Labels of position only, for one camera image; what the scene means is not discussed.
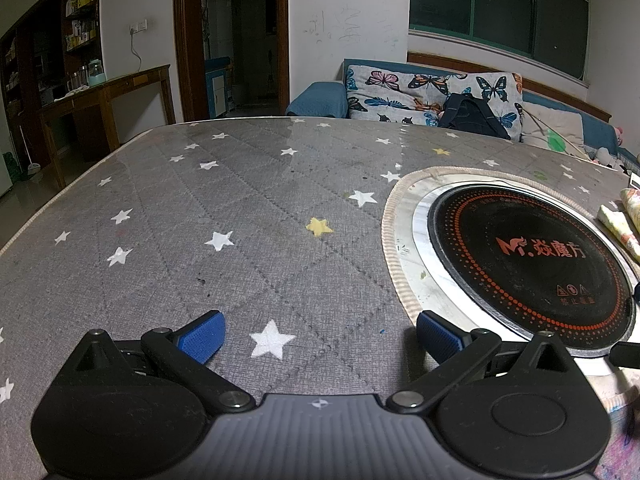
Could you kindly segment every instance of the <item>butterfly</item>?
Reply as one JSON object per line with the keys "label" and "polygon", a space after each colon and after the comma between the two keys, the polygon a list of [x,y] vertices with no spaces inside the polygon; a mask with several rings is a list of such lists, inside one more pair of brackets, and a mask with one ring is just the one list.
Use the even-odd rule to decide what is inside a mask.
{"label": "butterfly", "polygon": [[524,114],[524,110],[520,103],[514,103],[516,110],[518,111],[518,115],[520,116],[520,124],[522,124],[522,116]]}
{"label": "butterfly", "polygon": [[513,112],[509,112],[508,114],[496,117],[496,119],[500,121],[500,124],[505,128],[511,128],[513,126],[513,121],[515,121],[517,118],[518,116]]}
{"label": "butterfly", "polygon": [[507,77],[502,76],[495,82],[495,86],[491,86],[484,77],[476,76],[476,81],[480,85],[482,89],[482,99],[485,101],[491,100],[491,97],[497,95],[500,98],[500,101],[506,102],[507,92],[505,88],[507,88]]}
{"label": "butterfly", "polygon": [[356,80],[353,78],[353,68],[347,70],[347,90],[357,90]]}
{"label": "butterfly", "polygon": [[442,111],[442,106],[440,106],[438,103],[429,104],[427,102],[427,104],[425,104],[422,102],[422,99],[417,97],[414,97],[414,103],[415,103],[415,109],[418,110],[419,112],[423,112],[425,110],[434,110],[435,112]]}
{"label": "butterfly", "polygon": [[367,85],[386,86],[396,92],[400,91],[398,86],[398,76],[396,74],[384,74],[380,70],[374,70],[371,72],[369,79],[365,81]]}
{"label": "butterfly", "polygon": [[373,99],[365,99],[364,104],[369,106],[391,106],[392,108],[402,108],[402,110],[411,110],[408,106],[404,106],[400,101],[390,101],[380,97]]}
{"label": "butterfly", "polygon": [[516,73],[512,73],[512,75],[516,81],[516,90],[518,91],[518,94],[522,94],[522,76]]}
{"label": "butterfly", "polygon": [[360,101],[357,97],[349,97],[349,110],[357,110],[359,112],[368,112],[364,106],[360,104]]}
{"label": "butterfly", "polygon": [[414,75],[412,81],[407,85],[409,88],[420,88],[421,86],[432,84],[434,88],[440,90],[440,93],[449,95],[449,87],[447,80],[436,75]]}
{"label": "butterfly", "polygon": [[438,126],[438,116],[432,114],[431,112],[425,112],[424,116],[426,120],[424,121],[427,126]]}

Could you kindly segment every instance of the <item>door frame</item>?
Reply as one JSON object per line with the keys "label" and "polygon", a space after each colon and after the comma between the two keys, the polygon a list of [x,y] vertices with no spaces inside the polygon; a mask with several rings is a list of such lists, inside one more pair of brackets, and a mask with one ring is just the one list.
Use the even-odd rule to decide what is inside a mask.
{"label": "door frame", "polygon": [[[198,22],[197,27],[193,26],[196,21],[195,16]],[[200,20],[200,0],[174,0],[175,57],[185,122],[209,118]],[[278,107],[280,113],[284,115],[289,105],[289,0],[276,0],[276,23]]]}

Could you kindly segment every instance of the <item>yellow star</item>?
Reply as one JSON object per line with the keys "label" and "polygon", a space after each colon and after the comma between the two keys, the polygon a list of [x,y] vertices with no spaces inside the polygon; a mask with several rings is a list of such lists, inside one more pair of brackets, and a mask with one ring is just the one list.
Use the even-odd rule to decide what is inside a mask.
{"label": "yellow star", "polygon": [[327,224],[326,224],[326,220],[318,220],[317,218],[312,218],[311,219],[311,223],[306,226],[306,230],[307,231],[313,231],[314,236],[316,238],[319,238],[322,236],[322,233],[333,233],[334,230],[330,229]]}

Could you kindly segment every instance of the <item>wooden desk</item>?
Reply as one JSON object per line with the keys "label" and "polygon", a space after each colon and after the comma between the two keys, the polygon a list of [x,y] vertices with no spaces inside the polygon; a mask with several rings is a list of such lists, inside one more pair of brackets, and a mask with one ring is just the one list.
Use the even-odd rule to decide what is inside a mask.
{"label": "wooden desk", "polygon": [[124,75],[91,87],[88,90],[71,95],[60,101],[51,103],[40,109],[40,121],[47,143],[47,151],[56,171],[56,179],[60,189],[66,186],[65,176],[62,173],[58,150],[53,140],[53,132],[50,122],[64,115],[84,110],[93,106],[100,107],[100,115],[104,125],[110,152],[114,152],[120,147],[116,123],[113,118],[113,108],[111,101],[116,97],[133,92],[139,88],[160,83],[162,104],[168,124],[175,124],[174,101],[171,96],[171,84],[169,82],[169,65],[157,66],[135,74]]}

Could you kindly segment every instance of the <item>backpack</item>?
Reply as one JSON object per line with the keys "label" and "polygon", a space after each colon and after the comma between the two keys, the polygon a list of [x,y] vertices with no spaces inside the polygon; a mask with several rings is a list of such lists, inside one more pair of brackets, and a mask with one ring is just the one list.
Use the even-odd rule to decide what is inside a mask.
{"label": "backpack", "polygon": [[510,139],[507,130],[494,116],[489,105],[470,94],[451,94],[444,103],[439,128]]}

